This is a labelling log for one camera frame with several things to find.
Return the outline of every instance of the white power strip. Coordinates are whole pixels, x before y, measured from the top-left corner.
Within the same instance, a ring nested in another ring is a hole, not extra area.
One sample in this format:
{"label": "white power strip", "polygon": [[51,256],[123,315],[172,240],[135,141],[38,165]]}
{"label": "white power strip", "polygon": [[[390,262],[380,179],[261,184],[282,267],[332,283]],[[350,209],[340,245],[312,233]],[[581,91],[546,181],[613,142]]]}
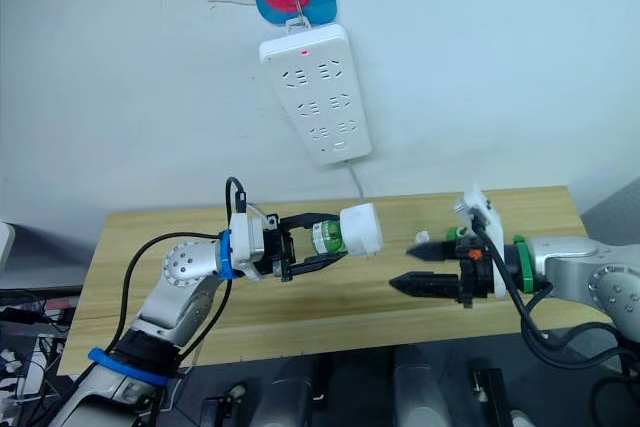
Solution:
{"label": "white power strip", "polygon": [[263,42],[260,61],[316,163],[332,164],[371,152],[342,26],[329,24]]}

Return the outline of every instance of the white cylindrical object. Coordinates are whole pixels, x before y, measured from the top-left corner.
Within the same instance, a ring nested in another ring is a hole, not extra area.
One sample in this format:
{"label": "white cylindrical object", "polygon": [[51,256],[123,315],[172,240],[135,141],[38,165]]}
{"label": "white cylindrical object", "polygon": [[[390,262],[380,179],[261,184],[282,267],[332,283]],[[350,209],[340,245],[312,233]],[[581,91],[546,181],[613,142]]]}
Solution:
{"label": "white cylindrical object", "polygon": [[373,255],[384,246],[382,230],[373,204],[340,211],[340,231],[349,255]]}

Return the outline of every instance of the wooden tabletop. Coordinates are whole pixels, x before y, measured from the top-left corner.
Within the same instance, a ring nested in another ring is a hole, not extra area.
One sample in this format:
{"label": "wooden tabletop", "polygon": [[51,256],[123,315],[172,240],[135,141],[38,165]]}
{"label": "wooden tabletop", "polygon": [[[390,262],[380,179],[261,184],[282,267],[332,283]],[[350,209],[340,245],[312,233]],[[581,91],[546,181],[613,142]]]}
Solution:
{"label": "wooden tabletop", "polygon": [[[427,264],[405,255],[418,231],[427,230],[438,239],[447,228],[459,225],[452,210],[459,195],[372,200],[385,242],[384,249],[373,258],[347,256],[320,272],[287,283],[275,278],[234,282],[227,309],[204,340],[197,363],[519,331],[510,300],[474,300],[473,309],[463,309],[453,300],[408,297],[389,285],[389,279],[412,270],[459,273],[456,262]],[[492,191],[487,195],[502,216],[507,241],[515,234],[585,235],[564,187]],[[303,212],[338,213],[354,203],[323,201],[262,207],[267,213],[284,217]],[[145,241],[174,231],[217,233],[225,224],[223,208],[110,215],[82,290],[59,373],[81,372],[89,364],[87,352],[95,346],[104,347],[110,340],[117,324],[124,271]],[[308,231],[299,234],[294,239],[297,255],[302,258],[311,253],[311,246]],[[131,283],[129,321],[157,282],[162,259],[176,242],[170,239],[152,248],[138,264]],[[223,290],[216,294],[218,301]],[[544,328],[555,328],[604,317],[586,306],[545,300],[537,307],[535,319]]]}

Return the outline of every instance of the hook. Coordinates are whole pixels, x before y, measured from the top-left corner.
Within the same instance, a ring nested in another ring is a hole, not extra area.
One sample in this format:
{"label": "hook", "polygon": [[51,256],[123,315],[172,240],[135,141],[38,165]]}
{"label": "hook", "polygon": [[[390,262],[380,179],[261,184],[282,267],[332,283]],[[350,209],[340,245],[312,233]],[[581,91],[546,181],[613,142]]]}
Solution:
{"label": "hook", "polygon": [[306,25],[307,23],[305,22],[305,17],[304,17],[304,13],[302,12],[302,5],[300,5],[300,0],[294,0],[294,2],[296,3],[296,10],[298,11],[298,24],[299,25]]}

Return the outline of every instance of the black cable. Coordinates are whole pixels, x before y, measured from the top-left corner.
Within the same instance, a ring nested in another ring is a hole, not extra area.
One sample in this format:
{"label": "black cable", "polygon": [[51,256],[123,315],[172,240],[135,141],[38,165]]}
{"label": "black cable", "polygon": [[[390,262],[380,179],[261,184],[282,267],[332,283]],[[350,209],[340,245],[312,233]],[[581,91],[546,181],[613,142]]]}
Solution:
{"label": "black cable", "polygon": [[628,387],[628,391],[632,394],[634,401],[636,402],[636,404],[638,404],[637,394],[632,390],[634,385],[640,385],[638,379],[628,379],[625,377],[605,377],[604,379],[600,379],[595,384],[593,384],[591,392],[589,393],[588,402],[589,415],[591,416],[591,420],[596,427],[604,427],[604,424],[602,423],[602,421],[600,420],[600,416],[598,415],[598,394],[604,387],[611,384],[626,385]]}
{"label": "black cable", "polygon": [[[224,200],[225,200],[225,206],[227,208],[227,224],[231,222],[231,184],[235,185],[236,189],[238,190],[236,195],[238,194],[245,195],[244,187],[242,187],[242,184],[240,183],[240,181],[235,177],[229,177],[227,179],[227,182],[224,185]],[[240,209],[238,209],[237,201],[235,205],[236,205],[236,212],[244,213],[244,211],[246,210],[246,208],[244,207],[241,207]]]}
{"label": "black cable", "polygon": [[29,289],[1,289],[0,292],[2,292],[2,293],[24,292],[25,294],[27,294],[28,297],[32,298],[34,303],[40,308],[40,314],[45,319],[47,324],[51,325],[54,329],[56,329],[61,334],[64,334],[65,332],[67,332],[69,330],[69,328],[67,328],[66,330],[62,330],[56,325],[56,323],[55,323],[56,321],[54,319],[52,319],[51,316],[47,315],[47,311],[45,309],[45,306],[47,304],[47,300],[39,297],[33,290],[29,290]]}
{"label": "black cable", "polygon": [[[226,210],[227,210],[227,223],[231,221],[231,185],[232,184],[236,186],[238,193],[242,195],[245,194],[244,188],[242,187],[242,184],[238,179],[236,179],[235,177],[229,177],[227,179],[227,182],[225,184],[225,204],[226,204]],[[116,344],[120,340],[120,337],[122,336],[122,332],[124,331],[124,326],[125,326],[126,317],[127,317],[127,308],[129,304],[129,286],[131,284],[131,277],[133,275],[133,270],[135,269],[138,261],[144,255],[144,253],[147,250],[149,250],[152,246],[156,245],[159,242],[162,242],[163,240],[175,238],[175,237],[196,237],[196,238],[211,239],[211,240],[217,240],[220,238],[218,235],[203,234],[199,232],[172,232],[169,234],[159,235],[158,237],[155,237],[149,240],[142,247],[140,247],[138,251],[135,253],[135,255],[132,257],[132,259],[129,261],[129,265],[127,266],[127,270],[125,271],[125,274],[124,274],[124,279],[122,282],[122,293],[121,293],[121,299],[120,299],[120,314],[118,318],[118,326],[116,327],[116,331],[113,334],[113,338],[111,339],[107,347],[104,349],[105,353],[108,354],[113,350],[113,348],[116,346]],[[209,331],[213,328],[216,321],[220,318],[224,308],[227,305],[227,302],[229,301],[229,296],[231,295],[231,286],[232,286],[232,281],[231,279],[229,279],[227,281],[224,297],[222,298],[222,302],[220,303],[218,310],[214,314],[209,324],[207,324],[204,330],[200,333],[200,335],[191,343],[191,345],[182,354],[180,354],[179,356],[180,361],[182,361],[187,355],[189,355],[193,351],[193,349],[195,349],[198,346],[198,344],[202,342],[204,337],[209,333]],[[33,425],[36,425],[38,422],[41,422],[42,420],[45,420],[48,417],[51,417],[53,412],[55,412],[56,410],[55,407],[57,407],[58,405],[64,405],[64,403],[71,398],[71,396],[77,390],[78,386],[82,383],[82,381],[89,375],[89,372],[91,372],[91,370],[95,365],[96,365],[95,362],[92,363],[80,375],[80,377],[76,379],[76,381],[71,385],[68,391],[65,392],[63,396],[61,396],[58,402],[56,402],[51,407],[49,407],[49,409],[47,409],[47,411],[42,416],[34,420]]]}
{"label": "black cable", "polygon": [[129,261],[129,265],[127,266],[127,270],[124,274],[124,280],[122,282],[122,297],[120,300],[120,318],[118,319],[118,327],[116,328],[115,333],[113,334],[113,338],[109,345],[104,349],[104,351],[108,354],[113,350],[116,346],[120,337],[122,336],[122,332],[124,330],[124,324],[127,320],[127,307],[129,304],[129,285],[131,283],[131,275],[133,274],[133,269],[135,269],[136,264],[142,257],[142,255],[149,250],[152,246],[162,242],[166,239],[171,239],[174,237],[197,237],[201,239],[218,239],[217,235],[210,234],[202,234],[199,232],[172,232],[169,234],[159,235],[145,243],[142,247],[138,249],[135,253],[131,261]]}
{"label": "black cable", "polygon": [[176,406],[175,409],[180,412],[185,419],[187,419],[189,422],[191,422],[191,424],[193,424],[195,427],[200,427],[200,424],[196,424],[195,420],[193,420],[184,410],[182,410],[180,407]]}
{"label": "black cable", "polygon": [[44,404],[44,399],[46,398],[48,393],[49,393],[49,385],[48,384],[45,383],[44,387],[40,386],[40,389],[38,391],[38,394],[40,395],[40,398],[36,402],[35,407],[31,411],[31,415],[29,415],[29,420],[27,420],[27,423],[25,425],[27,425],[27,426],[33,425],[33,418],[38,413],[38,410],[40,410],[40,407],[42,407],[42,405]]}
{"label": "black cable", "polygon": [[[531,312],[533,311],[534,307],[538,305],[538,303],[542,299],[544,299],[547,295],[549,295],[552,291],[553,291],[553,284],[550,282],[545,282],[545,284],[542,286],[542,289],[536,292],[533,298],[526,305],[527,313],[531,315]],[[569,331],[566,334],[564,334],[562,337],[560,337],[557,340],[547,339],[548,341],[547,348],[549,350],[560,350],[565,346],[567,346],[567,344],[569,344],[579,335],[583,334],[584,332],[587,332],[588,330],[593,330],[593,329],[606,330],[607,332],[612,334],[617,341],[619,341],[621,338],[620,332],[618,332],[618,330],[610,324],[606,324],[604,322],[585,322],[584,324],[580,324],[580,325],[576,325],[575,327],[572,327],[571,329],[569,329]]]}
{"label": "black cable", "polygon": [[29,427],[36,426],[43,421],[45,421],[45,425],[48,425],[49,422],[53,420],[53,417],[57,413],[58,408],[69,401],[71,396],[76,392],[76,390],[78,390],[78,386],[84,381],[84,379],[87,378],[87,376],[95,366],[96,366],[95,362],[89,365],[89,367],[87,367],[85,371],[82,374],[80,374],[80,376],[73,382],[73,384],[71,384],[71,386],[66,390],[66,392],[62,394],[56,402],[51,404],[40,417],[38,417],[37,419],[34,419],[33,424],[31,424]]}
{"label": "black cable", "polygon": [[222,311],[227,306],[227,302],[229,301],[232,284],[233,284],[233,281],[231,279],[227,279],[227,286],[224,289],[224,297],[222,297],[222,302],[220,303],[218,310],[216,311],[214,316],[211,318],[207,326],[202,330],[202,332],[200,332],[200,335],[198,335],[196,340],[191,342],[191,345],[184,352],[180,353],[180,355],[178,356],[178,360],[180,362],[182,362],[191,352],[193,352],[193,349],[195,349],[198,346],[198,344],[202,342],[202,340],[207,336],[209,331],[213,328],[214,324],[218,321],[218,319],[222,315]]}
{"label": "black cable", "polygon": [[[22,362],[22,363],[28,362],[30,364],[33,364],[33,365],[37,366],[42,371],[42,378],[44,379],[44,377],[47,375],[47,370],[46,370],[45,367],[43,367],[38,362],[35,362],[33,360],[30,360],[30,359],[27,359],[27,357],[22,353],[18,353],[18,355],[16,355],[16,360],[9,361],[9,362],[6,362],[6,363],[7,364],[12,364],[13,362]],[[29,371],[27,370],[27,374],[25,374],[24,377],[26,378],[28,374],[29,374]]]}
{"label": "black cable", "polygon": [[[553,286],[551,284],[547,284],[542,290],[537,292],[536,295],[529,301],[529,303],[526,306],[527,313],[530,313],[533,310],[533,308],[538,304],[538,302],[540,302],[544,297],[546,297],[551,292],[551,290],[553,290]],[[568,344],[571,340],[573,340],[576,336],[583,333],[585,330],[580,329],[581,327],[582,326],[579,325],[571,329],[567,334],[565,334],[560,339],[560,342],[558,344],[562,344],[562,346],[564,346]],[[601,364],[602,362],[609,360],[612,357],[616,357],[618,355],[627,355],[628,352],[630,352],[628,351],[628,349],[624,349],[622,347],[614,347],[614,348],[605,350],[595,355],[594,357],[587,358],[585,360],[566,362],[566,361],[555,359],[547,355],[544,349],[540,345],[536,344],[535,339],[531,337],[531,332],[527,330],[524,320],[520,321],[520,331],[522,333],[522,337],[524,338],[525,344],[527,344],[527,347],[529,347],[529,350],[531,350],[531,352],[533,352],[533,354],[536,357],[538,357],[538,359],[540,359],[541,361],[553,367],[556,367],[558,369],[564,369],[564,370],[588,369],[591,367],[595,367]]]}
{"label": "black cable", "polygon": [[162,406],[162,402],[164,400],[164,393],[164,387],[156,387],[156,395],[154,395],[153,397],[153,403],[151,404],[151,413],[149,415],[149,420],[147,421],[147,425],[149,427],[155,427],[158,421],[160,406]]}
{"label": "black cable", "polygon": [[[577,362],[564,362],[557,359],[553,359],[548,355],[546,355],[544,350],[558,350],[563,346],[560,344],[564,343],[564,345],[566,345],[573,338],[575,338],[575,336],[582,333],[583,330],[581,330],[581,327],[578,326],[577,330],[570,332],[571,335],[567,334],[568,337],[561,339],[561,342],[559,344],[556,344],[553,341],[546,339],[542,335],[542,332],[540,331],[536,323],[533,321],[531,315],[529,314],[529,311],[533,309],[533,307],[535,307],[535,305],[538,302],[540,302],[540,300],[542,300],[551,291],[550,290],[545,291],[545,289],[543,289],[542,291],[538,292],[538,294],[536,294],[536,296],[534,296],[534,298],[529,302],[529,305],[528,305],[529,310],[528,310],[527,306],[524,305],[524,302],[522,301],[520,294],[518,293],[518,288],[516,287],[515,282],[511,278],[511,275],[509,274],[509,271],[507,270],[507,267],[504,264],[504,260],[502,259],[502,254],[498,252],[498,249],[496,248],[495,244],[485,232],[484,227],[480,225],[480,223],[476,219],[474,219],[474,221],[472,222],[472,229],[475,232],[475,234],[478,237],[480,237],[482,242],[489,249],[491,258],[495,262],[495,265],[498,271],[500,272],[500,276],[504,280],[505,286],[507,288],[507,292],[509,292],[511,300],[514,303],[516,310],[518,311],[518,314],[520,314],[521,332],[522,332],[524,341],[529,347],[529,349],[534,353],[534,355],[536,355],[536,357],[538,357],[543,362],[546,362],[554,367],[558,367],[561,369],[569,369],[569,370],[586,369],[589,367],[594,367],[610,359],[611,357],[615,357],[615,356],[625,355],[625,356],[632,357],[635,360],[638,359],[638,356],[634,352],[624,347],[615,347],[612,349],[608,349],[594,357],[588,358],[586,360],[577,361]],[[549,288],[552,289],[553,287],[551,285],[546,286],[546,289],[549,289]]]}

